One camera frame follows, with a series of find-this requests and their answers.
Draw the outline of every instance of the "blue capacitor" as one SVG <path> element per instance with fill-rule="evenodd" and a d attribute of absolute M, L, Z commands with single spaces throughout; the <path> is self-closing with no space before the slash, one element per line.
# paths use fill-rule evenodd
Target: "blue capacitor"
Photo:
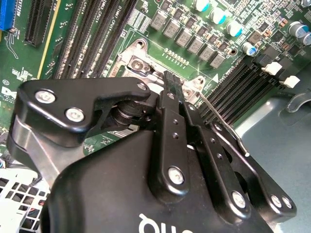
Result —
<path fill-rule="evenodd" d="M 222 24 L 225 21 L 225 12 L 219 7 L 214 8 L 209 14 L 210 20 L 215 24 Z"/>

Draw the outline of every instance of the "ram slot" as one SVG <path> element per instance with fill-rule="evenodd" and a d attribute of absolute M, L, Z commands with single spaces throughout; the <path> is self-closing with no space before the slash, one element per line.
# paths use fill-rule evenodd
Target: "ram slot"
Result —
<path fill-rule="evenodd" d="M 138 0 L 127 0 L 123 9 L 121 10 L 121 17 L 118 17 L 115 28 L 116 30 L 113 30 L 113 33 L 111 33 L 103 47 L 103 51 L 99 57 L 99 64 L 97 64 L 94 68 L 94 72 L 92 74 L 92 77 L 100 77 L 107 65 L 107 62 L 113 52 L 113 49 L 115 48 L 119 37 L 121 36 L 121 33 L 123 32 L 125 25 L 127 24 L 127 21 L 129 20 L 133 10 L 135 9 L 136 3 Z"/>
<path fill-rule="evenodd" d="M 244 103 L 240 103 L 238 106 L 236 106 L 235 109 L 231 110 L 231 112 L 228 112 L 224 118 L 228 122 L 228 124 L 233 124 L 236 120 L 238 120 L 240 117 L 242 117 L 249 109 L 251 109 L 255 103 L 257 103 L 260 99 L 262 99 L 265 95 L 267 95 L 271 90 L 273 89 L 273 86 L 267 83 L 265 86 L 261 88 L 256 88 L 256 92 L 252 95 L 249 95 L 249 97 L 245 97 L 247 101 L 244 101 Z"/>
<path fill-rule="evenodd" d="M 79 69 L 81 73 L 79 72 L 76 78 L 86 78 L 87 72 L 91 69 L 92 64 L 97 61 L 98 58 L 96 58 L 96 56 L 101 53 L 101 46 L 109 30 L 110 22 L 118 9 L 119 3 L 120 0 L 111 0 L 108 7 L 106 7 L 102 13 L 99 19 L 100 24 L 96 29 L 94 39 L 90 45 L 92 49 L 86 52 Z"/>
<path fill-rule="evenodd" d="M 78 19 L 80 16 L 80 12 L 86 0 L 79 0 L 74 7 L 73 14 L 69 23 L 69 29 L 64 39 L 64 43 L 61 50 L 61 56 L 58 59 L 58 65 L 56 72 L 54 73 L 53 79 L 61 79 L 63 71 L 65 69 L 65 65 L 67 62 L 67 58 L 72 48 L 72 44 L 77 35 L 78 30 Z"/>
<path fill-rule="evenodd" d="M 87 16 L 86 14 L 83 17 L 82 25 L 80 28 L 81 33 L 76 38 L 74 42 L 74 46 L 69 54 L 68 58 L 68 71 L 64 72 L 64 75 L 67 79 L 75 78 L 74 73 L 77 74 L 76 66 L 83 55 L 84 52 L 86 52 L 86 44 L 89 37 L 89 34 L 91 32 L 92 26 L 94 24 L 94 21 L 96 19 L 96 15 L 98 10 L 100 9 L 101 2 L 103 0 L 94 0 L 93 4 L 88 8 Z"/>
<path fill-rule="evenodd" d="M 253 70 L 248 70 L 245 72 L 237 82 L 230 85 L 230 91 L 222 94 L 216 102 L 214 102 L 215 109 L 221 113 L 221 111 L 227 107 L 230 103 L 235 102 L 236 98 L 253 84 L 254 80 L 260 79 L 256 78 L 256 73 Z M 209 111 L 209 114 L 205 116 L 204 121 L 210 122 L 214 119 L 214 114 Z"/>
<path fill-rule="evenodd" d="M 211 102 L 211 104 L 215 105 L 218 102 L 218 99 L 223 97 L 233 85 L 241 78 L 241 76 L 249 70 L 249 67 L 240 63 L 229 75 L 226 79 L 219 84 L 213 92 L 207 97 L 207 99 Z M 202 117 L 209 113 L 209 109 L 206 104 L 202 104 L 199 107 L 199 112 Z"/>

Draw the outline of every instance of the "black plastic bracket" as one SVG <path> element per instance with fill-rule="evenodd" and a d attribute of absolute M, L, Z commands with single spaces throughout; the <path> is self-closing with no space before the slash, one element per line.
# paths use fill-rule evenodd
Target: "black plastic bracket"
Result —
<path fill-rule="evenodd" d="M 148 184 L 164 203 L 181 201 L 190 188 L 185 119 L 177 96 L 162 91 L 155 111 L 155 135 Z"/>
<path fill-rule="evenodd" d="M 51 92 L 56 100 L 49 104 L 39 102 L 35 94 L 40 90 Z M 149 96 L 148 86 L 133 77 L 28 81 L 17 91 L 14 112 L 23 123 L 56 144 L 76 147 L 86 137 L 103 132 L 102 126 L 116 103 L 144 101 Z M 81 110 L 83 121 L 66 118 L 69 108 Z"/>
<path fill-rule="evenodd" d="M 244 193 L 262 218 L 267 222 L 281 223 L 296 216 L 297 208 L 293 200 L 251 156 L 243 156 L 234 137 L 215 122 L 210 127 L 225 149 Z"/>

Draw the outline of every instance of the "mounting hole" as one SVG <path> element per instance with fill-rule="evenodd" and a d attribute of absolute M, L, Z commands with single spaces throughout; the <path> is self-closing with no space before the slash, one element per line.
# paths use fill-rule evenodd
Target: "mounting hole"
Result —
<path fill-rule="evenodd" d="M 136 48 L 142 49 L 143 47 L 144 47 L 144 43 L 142 43 L 141 41 L 136 43 Z"/>
<path fill-rule="evenodd" d="M 235 55 L 237 55 L 237 53 L 238 53 L 238 50 L 236 48 L 234 48 L 231 50 L 230 56 L 235 56 Z"/>
<path fill-rule="evenodd" d="M 174 138 L 174 139 L 178 139 L 178 138 L 179 138 L 178 133 L 173 133 L 173 138 Z"/>

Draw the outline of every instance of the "green circuit board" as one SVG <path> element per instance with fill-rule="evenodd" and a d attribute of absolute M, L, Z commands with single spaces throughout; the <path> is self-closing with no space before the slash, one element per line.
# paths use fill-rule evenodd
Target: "green circuit board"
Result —
<path fill-rule="evenodd" d="M 0 36 L 1 133 L 9 129 L 16 90 L 22 82 L 109 77 L 120 60 L 120 54 L 138 39 L 146 41 L 148 58 L 181 79 L 187 81 L 203 76 L 206 80 L 203 93 L 206 96 L 246 56 L 242 50 L 245 42 L 253 44 L 257 53 L 273 53 L 276 61 L 286 61 L 286 69 L 291 74 L 296 74 L 311 60 L 310 46 L 304 46 L 288 33 L 289 25 L 295 21 L 311 28 L 311 11 L 303 8 L 300 1 L 211 0 L 206 11 L 198 12 L 193 0 L 51 0 L 47 20 L 43 22 L 44 35 L 38 46 L 25 41 L 32 10 L 30 2 L 32 0 L 16 0 L 14 24 Z M 109 18 L 107 7 L 113 2 L 116 6 L 110 8 L 113 14 Z M 134 2 L 134 8 L 129 10 L 129 5 Z M 222 9 L 226 16 L 222 24 L 217 25 L 210 18 L 215 8 Z M 176 12 L 181 13 L 180 17 L 175 15 Z M 159 13 L 165 16 L 165 20 L 159 29 L 155 29 L 152 24 Z M 169 38 L 164 33 L 173 20 L 179 28 Z M 241 25 L 243 33 L 240 36 L 232 37 L 226 32 L 226 26 L 232 21 Z M 109 43 L 120 28 L 109 53 Z M 191 38 L 183 47 L 176 41 L 185 29 Z M 195 38 L 203 45 L 193 53 L 189 49 Z M 212 67 L 211 59 L 200 59 L 206 46 L 214 51 L 213 57 L 216 54 L 223 57 L 219 67 Z M 126 67 L 122 66 L 114 72 L 122 76 L 125 70 Z M 87 139 L 85 153 L 92 153 L 118 139 L 111 133 Z M 4 150 L 5 145 L 2 144 L 0 152 Z"/>

